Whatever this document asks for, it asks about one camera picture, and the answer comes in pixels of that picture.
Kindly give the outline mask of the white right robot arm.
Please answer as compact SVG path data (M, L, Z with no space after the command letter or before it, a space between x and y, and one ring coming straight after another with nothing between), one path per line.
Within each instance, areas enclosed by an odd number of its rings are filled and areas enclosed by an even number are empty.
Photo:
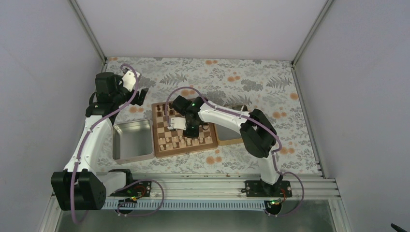
M273 197L283 192L283 175L274 165L273 147L279 144L279 139L262 111L237 111L214 105L202 97L190 101L182 96L178 96L170 107L182 117L170 119L168 128L183 130L183 136L187 138L198 138L199 128L205 123L220 125L239 134L248 153L258 158L261 171L258 193Z

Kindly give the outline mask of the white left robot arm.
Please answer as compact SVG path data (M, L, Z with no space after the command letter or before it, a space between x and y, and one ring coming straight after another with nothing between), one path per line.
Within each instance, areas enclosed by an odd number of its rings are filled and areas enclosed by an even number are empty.
M127 196L134 191L130 170L110 170L97 177L96 165L105 135L126 105L142 105L148 88L138 87L140 73L126 70L123 75L102 72L96 75L96 90L86 109L86 120L74 154L62 171L54 172L51 185L61 210L100 210L107 196L118 191Z

